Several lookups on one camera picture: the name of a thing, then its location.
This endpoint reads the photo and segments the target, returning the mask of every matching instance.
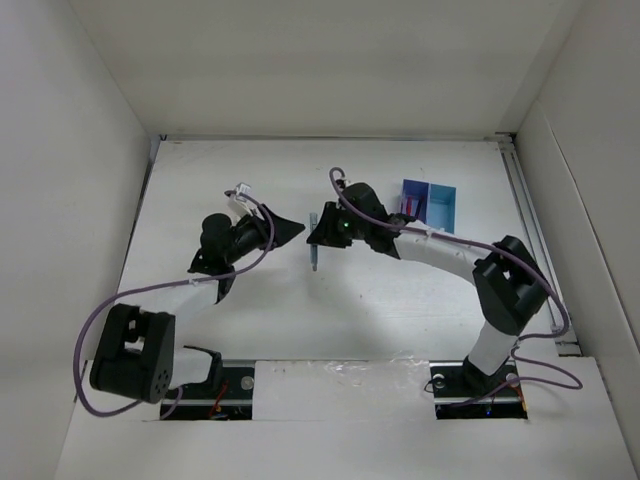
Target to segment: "cable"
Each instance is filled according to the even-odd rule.
[[[162,415],[160,415],[160,420],[164,420],[165,418],[169,418],[169,416],[173,412],[175,412],[176,408],[178,408],[178,404],[180,403],[180,400],[182,400],[182,394],[183,393],[184,393],[184,389],[182,388],[182,385],[181,385],[181,386],[178,387],[178,395],[176,396],[176,399],[174,400],[174,402],[169,407],[169,410],[167,410]]]
[[[335,173],[339,173],[342,177],[342,179],[345,178],[345,172],[342,168],[340,167],[333,167],[331,170],[329,170],[329,180],[331,181],[331,185],[333,187],[333,189],[335,190],[336,194],[338,195],[338,198],[340,199],[341,203],[345,206],[345,208],[347,208],[348,210],[350,210],[352,213],[356,214],[357,216],[359,216],[360,218],[362,218],[363,220],[366,220],[369,223],[372,223],[374,225],[378,225],[380,227],[384,227],[384,228],[388,228],[390,230],[398,230],[398,231],[403,231],[403,232],[411,232],[411,233],[416,233],[418,235],[426,235],[427,231],[423,230],[422,228],[417,228],[417,227],[411,227],[411,226],[400,226],[400,225],[392,225],[390,223],[386,223],[386,222],[381,222],[380,220],[377,220],[373,217],[370,217],[369,215],[361,212],[360,210],[358,210],[353,204],[351,204],[351,202],[347,199],[347,197],[344,195],[344,193],[342,193],[342,190],[340,188],[340,185],[338,184],[338,180],[336,180],[334,174]],[[516,344],[516,346],[511,350],[511,356],[515,359],[515,360],[519,360],[523,363],[530,363],[533,365],[538,365],[538,366],[542,366],[542,367],[547,367],[547,368],[551,368],[553,370],[556,370],[557,372],[560,372],[566,376],[568,376],[569,378],[571,378],[576,384],[575,385],[568,385],[565,383],[560,383],[560,382],[555,382],[552,380],[547,380],[544,378],[539,378],[539,377],[515,377],[513,379],[511,379],[510,382],[504,382],[502,384],[500,384],[499,386],[497,386],[495,389],[493,389],[492,391],[490,391],[489,393],[487,393],[486,395],[483,395],[481,397],[477,397],[477,398],[472,398],[469,399],[467,401],[464,402],[460,402],[460,403],[456,403],[455,406],[458,407],[464,407],[467,405],[471,405],[473,403],[476,403],[480,400],[484,400],[485,398],[491,397],[493,395],[495,395],[496,393],[498,393],[499,391],[503,390],[506,387],[509,387],[511,384],[513,384],[514,382],[522,382],[522,381],[535,381],[535,382],[539,382],[539,383],[546,383],[547,385],[553,385],[556,387],[561,387],[561,388],[567,388],[567,389],[571,389],[571,390],[580,390],[583,388],[583,384],[580,381],[580,379],[578,379],[578,377],[576,377],[575,375],[573,375],[571,372],[557,367],[555,365],[552,365],[550,363],[547,362],[541,362],[538,360],[530,360],[530,359],[526,359],[520,356],[515,355],[515,351],[519,348],[519,344],[522,343],[525,340],[528,339],[532,339],[532,338],[557,338],[557,337],[561,337],[562,335],[564,335],[565,333],[567,333],[567,331],[569,331],[569,328],[571,326],[571,322],[569,320],[569,312],[567,312],[566,307],[564,306],[564,304],[562,303],[562,300],[560,299],[559,295],[553,290],[553,288],[551,287],[551,285],[549,284],[549,282],[546,281],[546,279],[540,275],[538,272],[535,271],[535,269],[531,268],[529,265],[527,265],[523,260],[521,260],[520,258],[516,257],[515,255],[513,255],[510,252],[507,252],[506,250],[503,250],[499,247],[496,247],[495,245],[491,245],[488,243],[483,243],[483,242],[477,242],[475,240],[466,240],[466,239],[462,239],[462,238],[458,238],[458,237],[453,237],[450,235],[445,235],[443,233],[440,232],[431,232],[430,233],[432,237],[434,238],[439,238],[441,240],[447,241],[447,242],[451,242],[451,243],[457,243],[459,245],[467,245],[470,247],[476,247],[476,248],[480,248],[483,250],[489,250],[490,252],[496,253],[510,261],[512,261],[513,263],[515,263],[516,265],[518,265],[520,268],[522,268],[525,272],[527,272],[527,274],[529,274],[531,277],[533,277],[533,279],[538,282],[542,288],[544,289],[544,291],[547,293],[547,295],[549,295],[549,297],[553,300],[553,302],[557,305],[558,310],[560,311],[560,316],[562,317],[562,328],[560,330],[558,330],[557,332],[554,333],[529,333],[527,335],[523,335],[521,337],[518,338],[518,344]]]
[[[225,393],[227,393],[228,388],[229,388],[229,380],[225,380],[225,382],[222,384],[222,390],[220,390],[220,393],[216,397],[216,402],[211,407],[211,410],[209,410],[209,418],[213,417],[213,414],[216,413],[216,410],[218,409],[218,404],[220,403],[220,399],[224,396]]]
[[[235,194],[235,192],[233,190],[229,190],[229,191],[225,192],[225,195],[227,195],[227,196],[230,196],[232,194]],[[101,417],[101,418],[113,417],[115,415],[119,415],[119,414],[124,413],[124,412],[126,412],[128,410],[131,410],[133,407],[135,407],[135,406],[139,405],[140,403],[142,403],[140,400],[136,400],[135,402],[131,402],[128,405],[125,405],[124,407],[117,408],[115,410],[111,410],[111,411],[108,411],[108,412],[104,412],[104,411],[97,410],[96,408],[94,408],[89,403],[87,395],[86,395],[84,389],[82,388],[82,377],[80,375],[80,356],[81,356],[81,353],[82,353],[82,345],[84,344],[85,338],[87,337],[87,333],[89,332],[89,329],[91,328],[91,325],[93,325],[93,323],[95,322],[96,318],[98,318],[98,315],[100,315],[100,313],[106,307],[108,307],[109,305],[111,305],[113,302],[115,302],[116,300],[118,300],[120,298],[128,297],[130,295],[135,295],[135,294],[138,294],[138,293],[146,293],[146,292],[151,292],[151,291],[154,291],[154,290],[160,290],[160,289],[163,289],[163,288],[182,287],[182,286],[186,286],[186,285],[213,282],[215,280],[225,280],[227,278],[236,277],[236,276],[241,275],[243,273],[246,273],[249,270],[251,270],[252,268],[256,267],[260,262],[262,262],[264,257],[267,256],[267,253],[269,253],[269,251],[271,250],[271,247],[273,246],[273,242],[274,242],[274,238],[275,238],[275,225],[273,223],[273,219],[271,218],[271,215],[269,215],[269,212],[267,211],[267,209],[265,209],[255,199],[253,199],[252,197],[250,197],[249,195],[247,195],[245,193],[238,193],[237,195],[240,196],[240,197],[244,197],[247,200],[249,200],[251,203],[253,203],[258,208],[258,210],[260,210],[260,213],[262,213],[262,216],[264,217],[264,219],[269,224],[269,240],[267,241],[267,245],[266,245],[264,251],[262,252],[262,254],[252,264],[248,265],[247,267],[241,268],[240,270],[238,270],[236,272],[225,273],[225,274],[222,274],[222,275],[215,275],[215,276],[212,276],[212,277],[199,277],[199,278],[195,278],[195,279],[178,280],[178,281],[174,281],[174,282],[158,283],[156,285],[149,285],[147,287],[140,287],[140,288],[134,288],[134,289],[131,289],[131,290],[125,290],[124,292],[116,293],[115,295],[112,295],[111,297],[107,298],[100,305],[98,305],[95,308],[95,310],[93,310],[93,312],[91,312],[91,314],[89,315],[89,317],[85,321],[84,325],[80,329],[80,333],[78,334],[78,339],[76,340],[76,345],[75,345],[75,348],[74,348],[74,351],[73,351],[73,383],[74,383],[75,388],[76,388],[76,395],[78,397],[78,400],[80,400],[80,403],[82,404],[82,406],[90,414],[92,414],[92,415],[94,415],[96,417]]]

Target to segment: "white wall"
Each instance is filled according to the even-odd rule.
[[[590,0],[518,135],[579,339],[640,466],[640,2]]]
[[[0,478],[52,478],[83,317],[118,282],[148,138],[64,0],[0,2]]]
[[[515,131],[582,0],[71,0],[147,131]]]

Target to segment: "blue box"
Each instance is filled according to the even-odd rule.
[[[405,179],[402,182],[400,213],[416,217],[430,227],[454,233],[456,189],[446,185]]]

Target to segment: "white enclosure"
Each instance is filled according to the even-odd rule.
[[[242,461],[234,448],[247,437],[253,461],[225,467],[225,477],[493,478],[486,458],[495,452],[483,444],[489,431],[502,435],[497,462],[526,466],[531,478],[634,478],[639,32],[636,0],[2,2],[0,478],[195,477],[223,460]],[[496,143],[499,132],[517,133],[519,160]],[[143,195],[157,134],[169,140]],[[200,220],[224,207],[222,188],[249,181],[274,211],[304,221],[331,199],[333,165],[375,184],[388,204],[400,180],[419,179],[424,168],[428,180],[458,186],[459,234],[495,241],[513,233],[532,240],[539,261],[548,253],[591,358],[559,358],[553,342],[526,348],[571,365],[585,390],[528,386],[529,424],[452,427],[422,416],[429,399],[416,392],[385,397],[404,406],[398,413],[363,390],[341,396],[317,365],[286,364],[289,375],[276,378],[261,363],[260,422],[222,430],[142,422],[157,417],[157,406],[100,420],[74,404],[73,344],[94,305],[118,285],[181,278]],[[285,173],[263,186],[273,168]],[[531,238],[536,226],[540,243]],[[187,339],[230,358],[375,358],[382,363],[371,385],[401,375],[407,390],[419,383],[416,365],[427,365],[420,362],[468,351],[482,318],[464,282],[412,265],[407,272],[422,283],[398,292],[397,265],[369,265],[370,252],[358,248],[348,257],[321,252],[320,276],[311,276],[303,240],[234,287],[249,295],[268,272],[278,281],[264,294],[245,308],[223,302]],[[395,285],[393,295],[376,268]],[[399,308],[407,296],[415,302]],[[531,328],[550,322],[545,307]],[[278,340],[265,343],[274,331]],[[417,363],[384,364],[408,355]],[[309,396],[298,395],[300,385]],[[290,392],[287,401],[280,391]],[[333,401],[313,402],[312,392]],[[102,405],[122,403],[91,395]],[[374,419],[381,405],[393,414]],[[383,434],[393,448],[373,441]],[[423,440],[425,451],[416,447]],[[466,454],[443,467],[460,442]],[[214,443],[225,446],[202,460]],[[171,455],[167,468],[151,462]],[[300,459],[299,469],[281,470],[290,458]]]

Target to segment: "screw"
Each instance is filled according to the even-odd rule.
[[[515,373],[507,373],[507,376],[505,377],[505,380],[512,387],[517,387],[517,386],[520,385],[520,381],[518,380],[518,376]]]
[[[437,388],[438,390],[446,386],[444,383],[444,375],[442,375],[441,373],[436,373],[431,381],[433,383],[433,387]]]
[[[318,226],[318,214],[315,212],[311,212],[309,214],[309,227],[313,232],[315,228]],[[318,246],[311,245],[311,268],[314,272],[318,271]]]
[[[253,377],[242,377],[242,380],[240,380],[240,387],[243,390],[251,390],[253,388],[253,384],[254,384],[254,380]]]

